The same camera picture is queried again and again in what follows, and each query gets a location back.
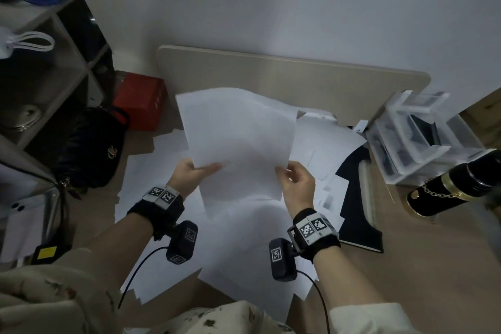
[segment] white wall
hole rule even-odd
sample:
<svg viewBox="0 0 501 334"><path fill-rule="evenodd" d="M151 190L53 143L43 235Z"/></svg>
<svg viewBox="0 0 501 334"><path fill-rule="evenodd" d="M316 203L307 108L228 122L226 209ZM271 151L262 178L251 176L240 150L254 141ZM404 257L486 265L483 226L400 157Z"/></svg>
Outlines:
<svg viewBox="0 0 501 334"><path fill-rule="evenodd" d="M428 72L457 113L501 86L501 0L87 0L116 68L177 44Z"/></svg>

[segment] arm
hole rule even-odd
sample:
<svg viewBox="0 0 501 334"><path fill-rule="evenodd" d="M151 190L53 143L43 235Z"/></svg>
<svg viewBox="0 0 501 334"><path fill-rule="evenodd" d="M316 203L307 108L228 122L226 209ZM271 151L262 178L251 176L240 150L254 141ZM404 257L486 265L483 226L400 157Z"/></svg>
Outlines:
<svg viewBox="0 0 501 334"><path fill-rule="evenodd" d="M288 169L277 168L277 177L284 188L285 205L291 218L306 208L313 208L315 178L304 166L297 161L290 161ZM329 247L319 251L313 264L330 308L385 302L340 248Z"/></svg>
<svg viewBox="0 0 501 334"><path fill-rule="evenodd" d="M186 199L205 177L219 169L221 164L195 169L191 159L182 159L167 185ZM131 213L92 239L86 248L109 266L119 285L122 285L152 236L150 221Z"/></svg>

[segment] stack of paper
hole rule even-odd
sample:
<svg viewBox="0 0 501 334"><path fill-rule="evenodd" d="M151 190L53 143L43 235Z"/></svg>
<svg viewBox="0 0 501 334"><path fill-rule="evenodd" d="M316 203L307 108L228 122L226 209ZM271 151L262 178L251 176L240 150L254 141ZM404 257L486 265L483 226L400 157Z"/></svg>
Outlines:
<svg viewBox="0 0 501 334"><path fill-rule="evenodd" d="M151 154L129 156L115 220L153 185L165 184L184 157L192 157L196 166L222 162L223 169L184 203L179 222L191 220L199 229L191 260L174 265L159 251L144 263L131 288L146 303L202 269L204 282L285 321L292 296L305 299L312 285L303 275L287 283L272 278L268 243L288 238L292 225L274 168L287 166L288 159L305 165L317 179L315 209L339 230L348 181L335 172L365 140L337 126L329 113L307 110L297 120L297 108L243 90L185 94L178 104L185 131L155 137ZM136 266L169 241L152 240ZM296 264L316 278L311 262L296 258Z"/></svg>

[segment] red box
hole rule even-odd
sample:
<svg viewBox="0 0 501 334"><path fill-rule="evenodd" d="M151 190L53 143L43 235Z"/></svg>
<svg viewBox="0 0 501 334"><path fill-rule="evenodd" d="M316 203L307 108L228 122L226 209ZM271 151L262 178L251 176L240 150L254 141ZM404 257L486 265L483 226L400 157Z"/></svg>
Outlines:
<svg viewBox="0 0 501 334"><path fill-rule="evenodd" d="M129 73L118 89L113 105L130 116L130 129L154 131L167 96L163 79Z"/></svg>

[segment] black cable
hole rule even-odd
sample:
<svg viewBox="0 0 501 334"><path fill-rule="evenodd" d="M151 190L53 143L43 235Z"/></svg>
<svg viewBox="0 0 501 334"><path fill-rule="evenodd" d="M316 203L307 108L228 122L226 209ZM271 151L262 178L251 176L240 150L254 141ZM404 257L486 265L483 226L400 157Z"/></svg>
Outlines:
<svg viewBox="0 0 501 334"><path fill-rule="evenodd" d="M130 283L132 282L132 280L134 280L134 276L136 275L137 271L139 270L139 268L141 268L141 265L144 264L144 262L151 256L153 255L155 252L157 251L160 251L160 250L163 250L163 249L169 249L169 247L159 247L157 248L156 250L153 250L149 253L148 256L146 256L143 261L141 261L141 263L137 266L136 270L134 271L134 273L132 274L132 277L130 278L129 280L129 283L127 284L127 286L125 287L125 290L124 292L122 293L122 298L120 299L120 302L118 303L118 309L120 309L120 307L122 306L122 301L124 300L124 297L125 297L125 293L127 293L127 291L129 290L129 287L130 287Z"/></svg>
<svg viewBox="0 0 501 334"><path fill-rule="evenodd" d="M64 220L65 220L64 207L66 205L66 191L64 189L64 186L62 186L61 184L59 184L56 181L51 180L50 178L47 178L45 176L41 176L40 174L33 173L33 172L27 171L27 170L22 169L22 168L18 168L17 166L6 163L3 160L0 160L0 164L8 167L10 169L13 169L17 172L21 172L21 173L27 174L29 176L33 176L33 177L36 177L38 179L41 179L45 182L48 182L48 183L54 185L58 189L58 191L59 191L59 208L61 209L61 213L60 213L61 216L60 216L60 220L59 220L59 227L58 227L57 233L61 234L61 232L63 230L63 226L64 226Z"/></svg>
<svg viewBox="0 0 501 334"><path fill-rule="evenodd" d="M322 297L322 293L320 293L320 289L315 284L315 281L310 276L308 276L307 274L305 274L303 271L297 270L297 273L304 274L304 276L306 276L308 279L310 279L310 281L312 282L313 286L317 289L318 295L320 296L320 299L322 300L322 305L324 306L325 321L327 323L327 334L331 334L331 327L329 326L329 315L327 314L327 307L325 306L325 301L324 301L324 298Z"/></svg>

